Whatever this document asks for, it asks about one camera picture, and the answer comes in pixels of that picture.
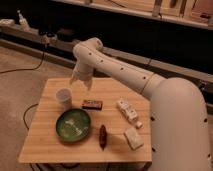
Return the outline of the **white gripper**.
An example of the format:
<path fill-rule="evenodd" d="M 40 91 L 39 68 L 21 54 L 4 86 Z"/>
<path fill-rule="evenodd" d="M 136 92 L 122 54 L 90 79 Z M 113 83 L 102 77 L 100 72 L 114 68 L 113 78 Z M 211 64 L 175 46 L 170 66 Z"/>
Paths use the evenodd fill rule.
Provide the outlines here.
<path fill-rule="evenodd" d="M 72 85 L 77 80 L 88 82 L 87 89 L 88 91 L 90 91 L 93 83 L 92 77 L 93 69 L 91 67 L 76 65 L 70 78 L 69 84 Z"/>

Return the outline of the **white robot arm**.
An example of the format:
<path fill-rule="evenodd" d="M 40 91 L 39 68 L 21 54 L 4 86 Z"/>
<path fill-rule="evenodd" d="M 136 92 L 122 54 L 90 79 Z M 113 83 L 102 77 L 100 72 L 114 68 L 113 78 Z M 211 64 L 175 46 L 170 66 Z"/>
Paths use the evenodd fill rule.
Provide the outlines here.
<path fill-rule="evenodd" d="M 91 85 L 97 69 L 150 101 L 152 171 L 212 171 L 207 108 L 199 88 L 113 59 L 102 48 L 96 37 L 73 47 L 77 63 L 71 80 Z"/>

